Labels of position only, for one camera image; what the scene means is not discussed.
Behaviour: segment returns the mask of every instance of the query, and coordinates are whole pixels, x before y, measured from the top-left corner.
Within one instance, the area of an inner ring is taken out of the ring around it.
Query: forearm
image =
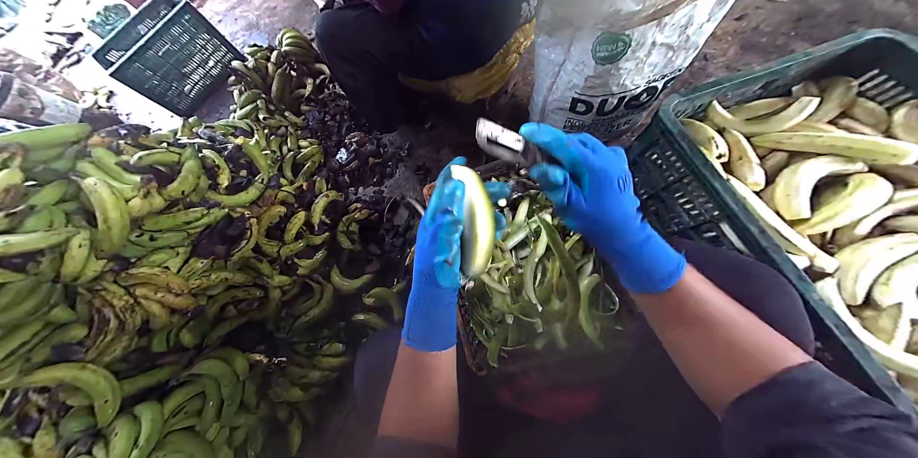
[[[692,266],[661,294],[633,294],[688,384],[720,417],[740,394],[811,358]]]
[[[455,347],[423,352],[402,341],[377,434],[455,449],[459,435]]]

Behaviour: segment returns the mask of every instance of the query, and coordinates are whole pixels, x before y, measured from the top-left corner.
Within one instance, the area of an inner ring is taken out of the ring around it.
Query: blue latex glove
[[[568,135],[542,123],[525,123],[520,134],[561,163],[536,164],[530,175],[565,224],[614,266],[625,288],[661,293],[682,278],[685,256],[641,215],[624,150],[606,147],[593,135]]]
[[[420,218],[414,275],[402,328],[405,344],[425,352],[450,349],[456,344],[465,185],[453,179],[453,164],[465,164],[465,159],[453,159],[440,172],[430,205]],[[504,182],[488,182],[485,187],[493,201],[511,192],[510,185]],[[499,234],[507,220],[495,213],[495,225]]]

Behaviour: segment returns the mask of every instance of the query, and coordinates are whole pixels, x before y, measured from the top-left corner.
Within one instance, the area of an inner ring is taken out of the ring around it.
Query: dark pants
[[[812,327],[796,290],[766,265],[686,240],[673,246],[725,293],[810,355]],[[559,426],[500,405],[458,352],[460,451],[464,456],[705,457],[721,455],[720,423],[692,392],[646,320],[636,345],[611,374],[593,415]],[[357,400],[377,423],[400,333],[380,331],[361,347],[354,368]]]
[[[420,95],[398,73],[433,78],[434,57],[410,20],[362,3],[323,11],[316,21],[318,50],[357,113],[381,132],[421,121]]]

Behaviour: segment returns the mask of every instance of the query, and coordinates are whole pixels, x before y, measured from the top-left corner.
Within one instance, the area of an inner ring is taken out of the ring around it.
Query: crate of peeled plantains
[[[906,411],[918,398],[916,65],[911,35],[848,35],[671,96],[628,150],[652,225],[784,274],[817,357]]]
[[[245,53],[228,119],[0,135],[0,455],[293,455],[400,322],[405,149],[302,33]]]

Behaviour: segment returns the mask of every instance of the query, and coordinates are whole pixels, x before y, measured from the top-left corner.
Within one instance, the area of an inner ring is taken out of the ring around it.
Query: pile of plantains
[[[0,456],[296,453],[402,318],[404,149],[302,33],[245,52],[230,119],[0,135]]]

